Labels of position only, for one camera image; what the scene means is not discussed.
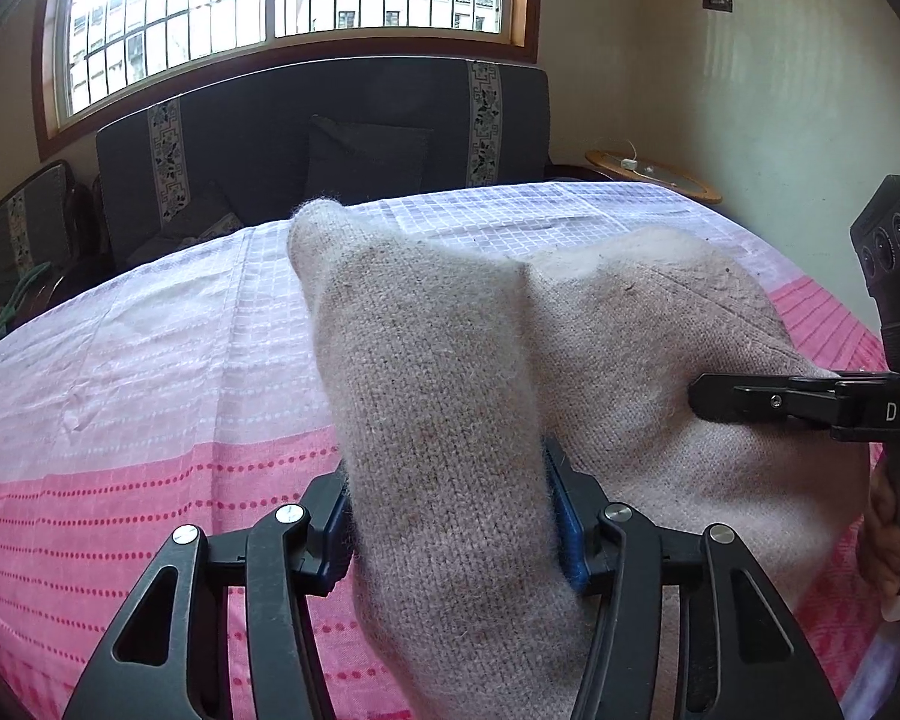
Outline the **person's right hand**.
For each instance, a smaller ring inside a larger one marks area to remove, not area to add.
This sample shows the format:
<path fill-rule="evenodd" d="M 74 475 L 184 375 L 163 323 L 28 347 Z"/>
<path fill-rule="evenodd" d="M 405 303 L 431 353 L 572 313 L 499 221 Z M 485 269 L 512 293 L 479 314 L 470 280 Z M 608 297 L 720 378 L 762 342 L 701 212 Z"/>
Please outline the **person's right hand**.
<path fill-rule="evenodd" d="M 857 538 L 857 567 L 868 585 L 883 598 L 893 598 L 900 587 L 900 526 L 896 523 L 896 493 L 880 458 L 870 476 L 865 517 Z"/>

